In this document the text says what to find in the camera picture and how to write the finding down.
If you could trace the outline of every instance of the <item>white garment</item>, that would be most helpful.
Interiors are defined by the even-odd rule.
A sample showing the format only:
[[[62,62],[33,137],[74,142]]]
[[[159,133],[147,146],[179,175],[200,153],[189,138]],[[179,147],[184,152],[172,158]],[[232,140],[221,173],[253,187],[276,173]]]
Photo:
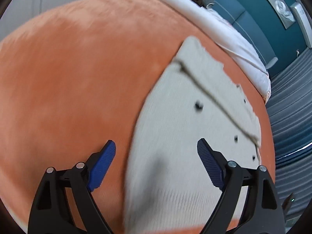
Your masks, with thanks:
[[[191,0],[161,0],[181,13],[226,51],[261,94],[265,102],[271,96],[269,73],[254,47],[218,13],[199,7]]]
[[[261,141],[259,120],[241,87],[222,68],[198,39],[188,37],[146,98],[128,158],[126,234],[207,222],[221,191],[197,154],[200,138],[241,167],[256,169],[261,163],[259,157],[253,161],[255,143],[260,146]],[[202,111],[195,109],[197,101]],[[235,218],[246,193],[244,187]]]

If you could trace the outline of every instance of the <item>bed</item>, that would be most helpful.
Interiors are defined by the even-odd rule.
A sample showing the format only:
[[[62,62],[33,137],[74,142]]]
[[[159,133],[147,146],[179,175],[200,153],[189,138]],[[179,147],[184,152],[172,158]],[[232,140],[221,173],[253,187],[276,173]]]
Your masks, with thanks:
[[[275,179],[265,104],[227,53],[159,0],[79,0],[30,20],[0,43],[0,198],[24,231],[46,168],[71,168],[111,139],[116,157],[93,197],[114,233],[124,233],[124,176],[134,126],[145,98],[190,35],[242,86],[260,121],[262,164]],[[70,191],[68,196],[72,204]],[[82,226],[77,209],[71,210]]]

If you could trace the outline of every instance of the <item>upholstered headboard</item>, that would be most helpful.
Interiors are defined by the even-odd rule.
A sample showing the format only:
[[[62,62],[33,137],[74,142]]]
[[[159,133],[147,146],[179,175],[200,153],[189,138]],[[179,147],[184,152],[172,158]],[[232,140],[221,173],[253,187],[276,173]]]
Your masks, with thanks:
[[[215,0],[213,9],[253,45],[266,69],[277,62],[277,57],[262,30],[237,0]]]

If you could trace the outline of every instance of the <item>ribbed blue rubber pad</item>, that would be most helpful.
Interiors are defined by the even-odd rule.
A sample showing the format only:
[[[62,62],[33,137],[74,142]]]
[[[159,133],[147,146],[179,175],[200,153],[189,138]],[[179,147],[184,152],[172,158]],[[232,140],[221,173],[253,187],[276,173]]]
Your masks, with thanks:
[[[113,141],[111,141],[106,146],[105,150],[90,171],[89,183],[87,186],[89,191],[93,192],[94,189],[98,188],[101,185],[104,176],[115,157],[115,154],[116,145]]]
[[[198,155],[215,187],[222,190],[224,186],[223,171],[202,140],[197,142]]]

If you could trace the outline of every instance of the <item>silver screw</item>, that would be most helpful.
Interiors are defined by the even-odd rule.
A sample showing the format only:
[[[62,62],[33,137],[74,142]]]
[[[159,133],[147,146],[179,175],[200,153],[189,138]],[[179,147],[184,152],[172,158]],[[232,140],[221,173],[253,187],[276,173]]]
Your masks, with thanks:
[[[49,167],[48,169],[46,169],[46,172],[47,173],[52,173],[54,171],[54,168],[53,167]]]
[[[266,172],[266,167],[264,165],[259,166],[260,171]]]
[[[80,162],[80,163],[76,164],[76,167],[77,167],[78,169],[82,169],[83,167],[85,167],[85,163]]]
[[[237,163],[234,162],[234,161],[229,161],[229,162],[227,163],[227,165],[228,165],[229,167],[236,167],[236,166],[237,166]]]

